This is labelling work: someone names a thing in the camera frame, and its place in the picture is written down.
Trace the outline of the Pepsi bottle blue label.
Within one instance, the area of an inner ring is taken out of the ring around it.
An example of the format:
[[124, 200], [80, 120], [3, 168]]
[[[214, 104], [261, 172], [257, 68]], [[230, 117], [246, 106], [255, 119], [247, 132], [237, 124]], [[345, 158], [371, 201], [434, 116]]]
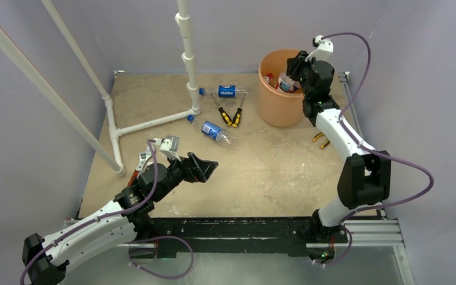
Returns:
[[201, 96], [213, 95], [219, 98], [237, 98], [249, 93], [249, 88], [240, 85], [217, 85], [198, 89]]
[[199, 119], [194, 115], [188, 115], [187, 121], [200, 133], [219, 145], [232, 148], [235, 145], [236, 137], [227, 129], [217, 126], [216, 124]]

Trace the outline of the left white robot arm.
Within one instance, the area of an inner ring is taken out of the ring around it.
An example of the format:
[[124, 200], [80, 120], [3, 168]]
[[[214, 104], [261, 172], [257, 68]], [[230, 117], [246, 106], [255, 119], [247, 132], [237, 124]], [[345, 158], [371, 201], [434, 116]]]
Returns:
[[114, 246], [148, 242], [157, 236], [149, 216], [154, 203], [183, 181], [205, 183], [219, 165], [194, 153], [173, 156], [168, 166], [154, 159], [151, 150], [140, 153], [128, 186], [95, 213], [56, 233], [27, 237], [20, 284], [26, 277], [32, 284], [59, 284], [68, 270]]

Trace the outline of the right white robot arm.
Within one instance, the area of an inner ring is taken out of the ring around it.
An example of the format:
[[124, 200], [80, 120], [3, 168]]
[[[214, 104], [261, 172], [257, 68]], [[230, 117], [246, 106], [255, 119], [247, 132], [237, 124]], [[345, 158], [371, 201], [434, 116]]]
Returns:
[[341, 113], [330, 95], [334, 68], [326, 61], [309, 58], [301, 50], [287, 60], [286, 74], [303, 92], [303, 113], [320, 130], [344, 160], [337, 196], [316, 210], [309, 226], [311, 237], [323, 242], [342, 219], [363, 206], [376, 205], [389, 197], [391, 161], [374, 154]]

